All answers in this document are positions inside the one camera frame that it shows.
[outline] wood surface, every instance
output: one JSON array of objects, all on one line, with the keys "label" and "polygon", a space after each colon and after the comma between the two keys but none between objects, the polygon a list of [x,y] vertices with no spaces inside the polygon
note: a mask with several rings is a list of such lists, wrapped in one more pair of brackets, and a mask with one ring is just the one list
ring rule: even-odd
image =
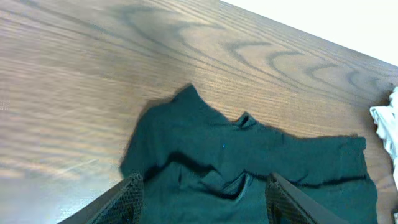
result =
[{"label": "wood surface", "polygon": [[140,112],[187,83],[231,120],[365,136],[392,223],[369,107],[388,103],[398,67],[218,1],[0,2],[0,223],[59,222],[119,182]]}]

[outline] green garment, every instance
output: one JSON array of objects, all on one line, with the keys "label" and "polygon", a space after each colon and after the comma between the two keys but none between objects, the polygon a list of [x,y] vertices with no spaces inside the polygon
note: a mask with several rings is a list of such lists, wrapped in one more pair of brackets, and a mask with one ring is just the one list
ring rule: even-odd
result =
[{"label": "green garment", "polygon": [[376,223],[365,147],[365,138],[296,138],[247,113],[230,122],[189,86],[141,118],[120,169],[144,177],[141,223],[268,223],[271,172],[350,223]]}]

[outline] white cloth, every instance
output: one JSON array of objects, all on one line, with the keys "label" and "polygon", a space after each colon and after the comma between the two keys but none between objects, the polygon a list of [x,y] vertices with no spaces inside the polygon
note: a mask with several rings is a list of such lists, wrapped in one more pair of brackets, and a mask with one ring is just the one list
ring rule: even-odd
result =
[{"label": "white cloth", "polygon": [[[370,108],[374,123],[377,124],[376,133],[384,142],[384,148],[390,154],[394,171],[392,176],[398,190],[398,87],[390,95],[389,106],[373,106]],[[398,224],[398,213],[394,214]]]}]

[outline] dark green cloth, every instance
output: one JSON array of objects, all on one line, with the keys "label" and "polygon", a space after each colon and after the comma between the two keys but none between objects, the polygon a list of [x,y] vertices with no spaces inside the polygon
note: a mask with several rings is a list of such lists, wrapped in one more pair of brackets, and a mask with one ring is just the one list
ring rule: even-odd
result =
[{"label": "dark green cloth", "polygon": [[244,113],[230,122],[193,86],[137,124],[121,172],[144,176],[142,223],[268,223],[277,172],[350,223],[376,223],[365,138],[296,138]]}]

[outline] wood grain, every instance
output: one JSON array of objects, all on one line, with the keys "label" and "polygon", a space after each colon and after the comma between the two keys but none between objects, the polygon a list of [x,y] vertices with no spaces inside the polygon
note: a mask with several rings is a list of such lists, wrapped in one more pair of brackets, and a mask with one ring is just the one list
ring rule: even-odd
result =
[{"label": "wood grain", "polygon": [[218,1],[1,3],[2,223],[59,222],[108,190],[146,103],[187,83],[232,120],[365,136],[378,220],[392,223],[368,109],[387,103],[398,67]]}]

